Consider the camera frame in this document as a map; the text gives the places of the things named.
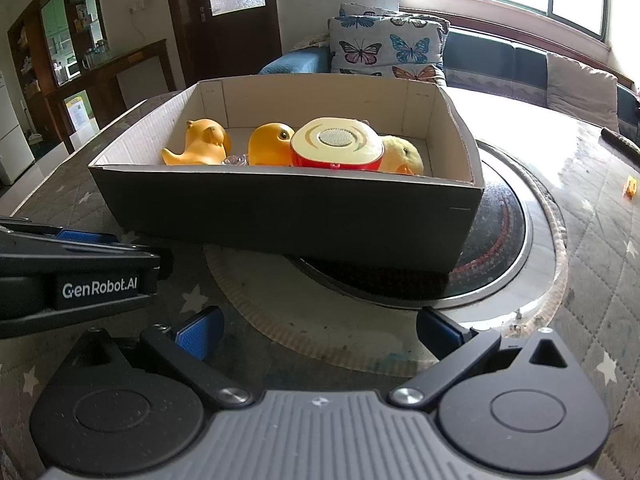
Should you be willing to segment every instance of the orange beak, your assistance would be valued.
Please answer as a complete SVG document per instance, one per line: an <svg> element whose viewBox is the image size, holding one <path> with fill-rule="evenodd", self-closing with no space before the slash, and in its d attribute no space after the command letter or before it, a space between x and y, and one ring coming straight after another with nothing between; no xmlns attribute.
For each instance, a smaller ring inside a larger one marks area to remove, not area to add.
<svg viewBox="0 0 640 480"><path fill-rule="evenodd" d="M415 175L415 173L413 171L411 171L411 168L409 168L406 164L403 164L402 166L400 166L396 170L396 173L400 173L400 174L404 174L404 175Z"/></svg>

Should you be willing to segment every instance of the white refrigerator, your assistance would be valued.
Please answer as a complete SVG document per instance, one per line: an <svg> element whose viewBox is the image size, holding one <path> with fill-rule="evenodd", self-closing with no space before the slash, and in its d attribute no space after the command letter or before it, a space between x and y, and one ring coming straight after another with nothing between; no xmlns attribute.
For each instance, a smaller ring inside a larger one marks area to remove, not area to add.
<svg viewBox="0 0 640 480"><path fill-rule="evenodd" d="M0 180L10 186L34 160L0 72Z"/></svg>

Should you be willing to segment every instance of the blue sofa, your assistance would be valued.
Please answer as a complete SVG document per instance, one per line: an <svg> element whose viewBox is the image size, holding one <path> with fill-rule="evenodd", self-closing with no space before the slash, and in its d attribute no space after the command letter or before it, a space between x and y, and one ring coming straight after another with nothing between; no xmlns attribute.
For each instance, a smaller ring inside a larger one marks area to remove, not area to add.
<svg viewBox="0 0 640 480"><path fill-rule="evenodd" d="M498 36L451 27L444 49L447 85L498 94L546 107L546 53ZM323 73L330 71L328 48L305 48L285 54L260 73ZM620 133L638 138L638 102L618 85Z"/></svg>

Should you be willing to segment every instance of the yellow plush toy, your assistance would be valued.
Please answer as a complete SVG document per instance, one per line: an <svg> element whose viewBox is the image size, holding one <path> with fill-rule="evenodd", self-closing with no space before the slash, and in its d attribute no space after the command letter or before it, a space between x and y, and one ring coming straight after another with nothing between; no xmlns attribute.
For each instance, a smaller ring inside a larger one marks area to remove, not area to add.
<svg viewBox="0 0 640 480"><path fill-rule="evenodd" d="M291 137L286 124L269 123L256 128L249 138L250 166L291 166Z"/></svg>
<svg viewBox="0 0 640 480"><path fill-rule="evenodd" d="M226 146L231 150L231 142L225 129L216 121L209 121L208 119L189 121L187 123L184 153L176 155L164 148L162 150L162 160L168 166L222 164L226 158Z"/></svg>
<svg viewBox="0 0 640 480"><path fill-rule="evenodd" d="M424 173L422 157L412 143L394 136L382 136L381 138L385 153L378 171L406 175L422 175Z"/></svg>

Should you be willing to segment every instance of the brown wooden door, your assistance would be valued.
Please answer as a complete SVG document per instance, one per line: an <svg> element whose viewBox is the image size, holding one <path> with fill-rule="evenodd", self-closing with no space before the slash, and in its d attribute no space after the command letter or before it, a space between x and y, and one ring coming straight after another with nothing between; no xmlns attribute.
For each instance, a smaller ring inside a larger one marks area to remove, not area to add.
<svg viewBox="0 0 640 480"><path fill-rule="evenodd" d="M275 0L169 0L188 84L257 73L281 54Z"/></svg>

